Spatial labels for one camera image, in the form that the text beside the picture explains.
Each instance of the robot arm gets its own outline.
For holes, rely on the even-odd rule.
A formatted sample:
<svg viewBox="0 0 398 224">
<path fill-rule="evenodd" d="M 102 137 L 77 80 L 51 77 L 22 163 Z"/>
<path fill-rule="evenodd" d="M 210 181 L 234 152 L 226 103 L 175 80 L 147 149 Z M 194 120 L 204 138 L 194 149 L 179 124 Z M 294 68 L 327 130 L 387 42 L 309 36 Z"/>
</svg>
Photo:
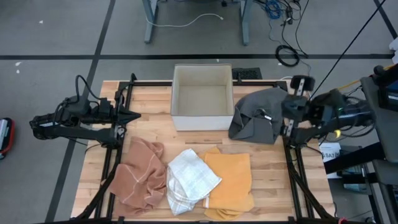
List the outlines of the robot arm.
<svg viewBox="0 0 398 224">
<path fill-rule="evenodd" d="M 373 123 L 366 101 L 344 96 L 337 89 L 318 95 L 313 100 L 302 93 L 297 94 L 300 87 L 301 92 L 311 91 L 314 83 L 312 77 L 293 77 L 290 86 L 295 88 L 295 95 L 288 95 L 282 102 L 283 117 L 290 121 L 289 126 L 282 127 L 281 133 L 289 137 L 289 144 L 301 146 L 312 138 L 322 138 L 343 127 L 369 126 Z M 299 128 L 298 124 L 302 121 L 309 121 L 311 127 Z"/>
<path fill-rule="evenodd" d="M 139 113 L 124 108 L 123 90 L 124 88 L 116 92 L 115 106 L 106 98 L 99 98 L 99 102 L 82 99 L 83 97 L 78 95 L 66 98 L 54 113 L 35 116 L 29 122 L 33 135 L 41 140 L 57 137 L 92 139 L 100 142 L 103 147 L 118 148 L 122 144 L 120 137 L 126 131 L 125 125 L 141 117 Z M 91 107 L 90 103 L 96 103 L 96 106 Z M 82 128 L 80 123 L 112 125 L 110 128 L 94 130 Z"/>
</svg>

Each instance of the orange towel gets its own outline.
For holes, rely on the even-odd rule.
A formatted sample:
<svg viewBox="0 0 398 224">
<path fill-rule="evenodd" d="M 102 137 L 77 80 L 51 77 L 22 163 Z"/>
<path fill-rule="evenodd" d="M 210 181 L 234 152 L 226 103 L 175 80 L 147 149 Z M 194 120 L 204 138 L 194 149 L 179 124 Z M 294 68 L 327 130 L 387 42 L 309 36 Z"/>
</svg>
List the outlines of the orange towel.
<svg viewBox="0 0 398 224">
<path fill-rule="evenodd" d="M 254 207 L 249 154 L 221 154 L 210 149 L 201 158 L 223 180 L 203 200 L 205 215 L 215 220 L 232 220 Z"/>
<path fill-rule="evenodd" d="M 136 216 L 154 209 L 166 192 L 166 168 L 160 161 L 163 144 L 132 137 L 123 164 L 109 190 L 119 197 L 115 215 Z"/>
</svg>

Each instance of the pink towel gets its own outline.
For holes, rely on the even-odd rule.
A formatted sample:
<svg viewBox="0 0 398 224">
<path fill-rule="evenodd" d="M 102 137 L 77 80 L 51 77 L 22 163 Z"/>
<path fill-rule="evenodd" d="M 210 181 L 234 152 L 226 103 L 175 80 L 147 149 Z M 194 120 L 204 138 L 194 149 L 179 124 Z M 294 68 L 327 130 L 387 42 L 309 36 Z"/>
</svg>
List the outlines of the pink towel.
<svg viewBox="0 0 398 224">
<path fill-rule="evenodd" d="M 166 192 L 166 168 L 160 161 L 164 146 L 132 137 L 123 164 L 109 186 L 118 196 L 117 216 L 137 216 L 158 206 Z"/>
</svg>

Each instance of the black keyboard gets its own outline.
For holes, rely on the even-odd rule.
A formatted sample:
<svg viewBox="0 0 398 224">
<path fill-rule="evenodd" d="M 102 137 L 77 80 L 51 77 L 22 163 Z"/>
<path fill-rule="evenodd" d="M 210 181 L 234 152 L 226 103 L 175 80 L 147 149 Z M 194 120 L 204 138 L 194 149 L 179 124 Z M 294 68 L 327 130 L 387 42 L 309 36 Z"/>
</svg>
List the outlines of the black keyboard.
<svg viewBox="0 0 398 224">
<path fill-rule="evenodd" d="M 232 79 L 237 80 L 238 76 L 243 80 L 262 79 L 260 68 L 233 68 Z"/>
</svg>

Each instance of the white towel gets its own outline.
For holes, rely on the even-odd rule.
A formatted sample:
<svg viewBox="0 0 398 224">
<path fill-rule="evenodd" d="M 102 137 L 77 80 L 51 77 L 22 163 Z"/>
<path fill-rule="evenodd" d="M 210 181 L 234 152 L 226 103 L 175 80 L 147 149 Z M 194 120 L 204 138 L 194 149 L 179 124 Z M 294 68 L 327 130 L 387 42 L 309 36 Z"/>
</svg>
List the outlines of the white towel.
<svg viewBox="0 0 398 224">
<path fill-rule="evenodd" d="M 167 200 L 173 214 L 193 210 L 220 182 L 192 149 L 181 152 L 167 168 Z"/>
</svg>

